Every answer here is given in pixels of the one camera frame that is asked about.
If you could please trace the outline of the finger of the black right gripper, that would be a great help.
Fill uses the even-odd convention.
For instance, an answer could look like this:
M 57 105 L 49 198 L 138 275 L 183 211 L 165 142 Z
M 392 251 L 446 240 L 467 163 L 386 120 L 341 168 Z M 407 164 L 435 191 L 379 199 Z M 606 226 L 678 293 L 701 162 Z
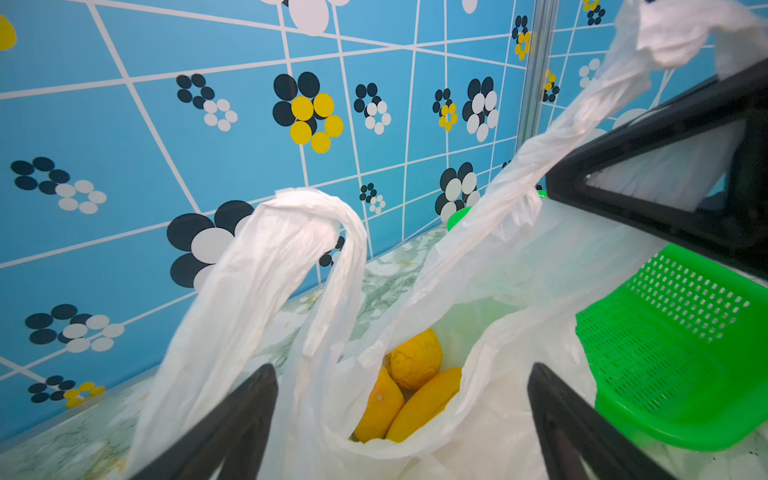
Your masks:
M 767 277 L 767 63 L 711 77 L 568 154 L 552 199 Z

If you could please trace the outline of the white plastic bag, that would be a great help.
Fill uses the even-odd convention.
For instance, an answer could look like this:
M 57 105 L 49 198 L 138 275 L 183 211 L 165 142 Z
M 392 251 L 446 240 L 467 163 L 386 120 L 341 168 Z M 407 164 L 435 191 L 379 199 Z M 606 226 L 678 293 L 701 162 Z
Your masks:
M 733 80 L 767 56 L 766 21 L 736 1 L 628 1 L 595 78 L 527 140 L 415 284 L 361 336 L 367 239 L 338 198 L 286 189 L 242 220 L 159 367 L 131 479 L 541 479 L 525 396 L 535 361 L 596 390 L 576 315 L 663 247 L 649 233 L 542 199 L 536 183 L 605 119 L 715 43 Z M 357 433 L 387 353 L 436 327 L 455 396 L 402 442 Z

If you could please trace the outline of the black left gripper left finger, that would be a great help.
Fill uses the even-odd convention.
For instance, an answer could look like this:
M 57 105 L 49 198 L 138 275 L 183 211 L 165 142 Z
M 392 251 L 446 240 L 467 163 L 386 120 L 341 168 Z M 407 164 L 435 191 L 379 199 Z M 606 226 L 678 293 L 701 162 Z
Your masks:
M 264 364 L 134 479 L 255 479 L 278 396 Z

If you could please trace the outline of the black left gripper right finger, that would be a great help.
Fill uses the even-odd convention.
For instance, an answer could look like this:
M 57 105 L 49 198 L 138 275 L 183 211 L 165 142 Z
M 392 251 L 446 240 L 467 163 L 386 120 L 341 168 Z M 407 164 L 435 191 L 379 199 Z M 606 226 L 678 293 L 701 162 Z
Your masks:
M 549 478 L 672 477 L 545 364 L 533 364 L 527 393 Z

